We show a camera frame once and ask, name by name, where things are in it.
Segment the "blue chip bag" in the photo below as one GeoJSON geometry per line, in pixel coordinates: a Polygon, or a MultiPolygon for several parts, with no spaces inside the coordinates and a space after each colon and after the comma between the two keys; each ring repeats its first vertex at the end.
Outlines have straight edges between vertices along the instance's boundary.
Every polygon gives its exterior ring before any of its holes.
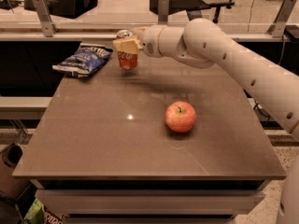
{"type": "Polygon", "coordinates": [[[109,61],[112,52],[113,49],[104,46],[81,45],[74,55],[52,68],[71,77],[90,77],[109,61]]]}

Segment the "apple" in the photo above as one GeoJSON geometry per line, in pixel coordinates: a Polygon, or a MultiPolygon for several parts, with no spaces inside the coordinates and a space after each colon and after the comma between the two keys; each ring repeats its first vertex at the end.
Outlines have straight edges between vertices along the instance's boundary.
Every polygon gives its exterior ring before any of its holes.
{"type": "Polygon", "coordinates": [[[196,112],[189,103],[177,101],[166,109],[164,120],[174,132],[186,133],[194,126],[196,112]]]}

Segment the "orange can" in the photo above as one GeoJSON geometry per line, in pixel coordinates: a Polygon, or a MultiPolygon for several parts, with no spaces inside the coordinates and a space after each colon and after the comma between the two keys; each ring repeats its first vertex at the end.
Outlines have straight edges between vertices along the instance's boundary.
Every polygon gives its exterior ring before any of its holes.
{"type": "MultiPolygon", "coordinates": [[[[117,32],[117,39],[124,39],[133,35],[130,30],[120,30],[117,32]]],[[[138,55],[127,52],[118,51],[120,67],[125,70],[131,70],[138,66],[138,55]]]]}

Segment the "brown tabletop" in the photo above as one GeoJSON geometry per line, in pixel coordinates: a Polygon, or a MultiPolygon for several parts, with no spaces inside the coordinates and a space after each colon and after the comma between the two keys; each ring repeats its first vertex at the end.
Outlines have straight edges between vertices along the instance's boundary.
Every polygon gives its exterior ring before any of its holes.
{"type": "Polygon", "coordinates": [[[196,69],[139,54],[121,70],[114,52],[89,79],[65,77],[14,176],[33,179],[282,179],[285,172],[243,90],[217,65],[196,69]],[[164,124],[191,103],[189,133],[164,124]]]}

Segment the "floor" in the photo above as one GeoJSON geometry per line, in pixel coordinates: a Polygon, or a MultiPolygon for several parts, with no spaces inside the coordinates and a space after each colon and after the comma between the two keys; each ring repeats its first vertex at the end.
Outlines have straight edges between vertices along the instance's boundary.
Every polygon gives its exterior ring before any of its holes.
{"type": "MultiPolygon", "coordinates": [[[[205,0],[205,2],[219,2],[228,0],[205,0]]],[[[219,26],[225,32],[250,32],[263,33],[267,31],[269,24],[275,19],[282,0],[234,0],[235,5],[231,9],[221,10],[219,26]]],[[[213,19],[215,10],[204,10],[204,17],[213,19]]],[[[289,19],[290,23],[299,23],[299,2],[289,19]]],[[[299,154],[299,143],[281,130],[264,129],[273,148],[276,151],[281,164],[288,172],[294,158],[299,154]]],[[[0,150],[6,145],[18,141],[18,132],[11,127],[0,128],[0,150]]],[[[30,140],[27,136],[24,144],[30,140]]],[[[272,181],[265,189],[265,199],[248,215],[238,216],[236,224],[275,224],[278,211],[280,193],[283,181],[272,181]]]]}

